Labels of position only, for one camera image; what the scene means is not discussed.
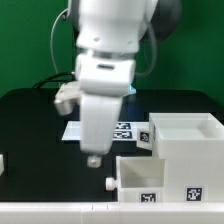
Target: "small white cube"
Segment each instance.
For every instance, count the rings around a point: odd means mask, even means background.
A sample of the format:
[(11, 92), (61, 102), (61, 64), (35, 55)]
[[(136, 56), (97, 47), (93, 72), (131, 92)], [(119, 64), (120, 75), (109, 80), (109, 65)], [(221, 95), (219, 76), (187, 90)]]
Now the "small white cube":
[(0, 155), (0, 176), (4, 171), (4, 162), (3, 162), (3, 155)]

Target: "black table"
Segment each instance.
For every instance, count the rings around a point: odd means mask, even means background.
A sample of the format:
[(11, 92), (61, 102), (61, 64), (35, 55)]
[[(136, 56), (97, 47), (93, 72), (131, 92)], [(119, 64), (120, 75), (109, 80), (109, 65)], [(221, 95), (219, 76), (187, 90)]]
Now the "black table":
[[(62, 142), (69, 120), (79, 120), (79, 108), (60, 117), (54, 89), (17, 89), (0, 99), (0, 202), (109, 202), (105, 178), (116, 176), (115, 157), (149, 156), (134, 142), (114, 142), (102, 167), (86, 166), (79, 142)], [(138, 91), (124, 99), (121, 121), (148, 121), (149, 112), (212, 113), (224, 120), (223, 108), (196, 91)]]

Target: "black cable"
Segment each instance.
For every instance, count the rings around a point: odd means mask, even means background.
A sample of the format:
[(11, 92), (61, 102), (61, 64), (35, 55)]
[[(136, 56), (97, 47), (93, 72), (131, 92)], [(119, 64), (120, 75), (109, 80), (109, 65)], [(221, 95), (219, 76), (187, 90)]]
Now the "black cable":
[[(52, 80), (52, 79), (56, 79), (56, 78), (60, 78), (60, 77), (64, 77), (64, 76), (72, 76), (72, 80)], [(48, 83), (48, 82), (70, 82), (70, 81), (74, 81), (75, 77), (71, 72), (64, 72), (64, 73), (59, 73), (53, 76), (50, 76), (48, 78), (46, 78), (43, 81), (40, 81), (38, 83), (36, 83), (32, 88), (41, 88), (44, 84)]]
[(52, 83), (52, 82), (57, 82), (57, 83), (58, 82), (64, 82), (64, 83), (67, 83), (67, 82), (70, 82), (70, 81), (72, 81), (72, 80), (44, 80), (44, 81), (36, 83), (32, 88), (40, 89), (46, 83)]

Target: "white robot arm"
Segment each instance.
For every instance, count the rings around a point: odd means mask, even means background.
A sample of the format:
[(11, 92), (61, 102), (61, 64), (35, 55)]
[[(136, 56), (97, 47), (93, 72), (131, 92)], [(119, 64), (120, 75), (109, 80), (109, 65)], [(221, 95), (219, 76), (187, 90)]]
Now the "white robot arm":
[[(61, 113), (71, 112), (71, 105), (66, 101), (80, 97), (80, 146), (83, 152), (90, 154), (87, 162), (90, 167), (99, 167), (101, 156), (111, 148), (123, 96), (127, 94), (135, 74), (133, 58), (157, 2), (80, 1), (80, 33), (76, 45), (83, 53), (76, 59), (78, 82), (62, 86), (55, 103)], [(74, 1), (70, 0), (68, 17), (74, 6)]]

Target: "green wall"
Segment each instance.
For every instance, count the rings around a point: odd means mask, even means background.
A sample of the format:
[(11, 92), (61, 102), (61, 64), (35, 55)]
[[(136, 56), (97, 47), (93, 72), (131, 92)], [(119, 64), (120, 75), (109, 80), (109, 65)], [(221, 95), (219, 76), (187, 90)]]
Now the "green wall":
[[(224, 106), (224, 1), (182, 0), (178, 29), (159, 45), (152, 76), (138, 78), (141, 89), (192, 89)], [(145, 68), (138, 55), (138, 70)]]
[[(32, 87), (53, 75), (49, 40), (66, 0), (0, 0), (0, 95)], [(59, 70), (72, 69), (72, 29), (61, 22), (55, 33)]]
[[(181, 23), (159, 45), (151, 77), (137, 78), (138, 89), (192, 89), (224, 106), (224, 1), (182, 0)], [(67, 0), (0, 1), (0, 96), (15, 88), (31, 87), (54, 74), (49, 37), (56, 16)], [(59, 70), (73, 64), (72, 29), (61, 22), (56, 31)], [(142, 53), (137, 70), (146, 67)]]

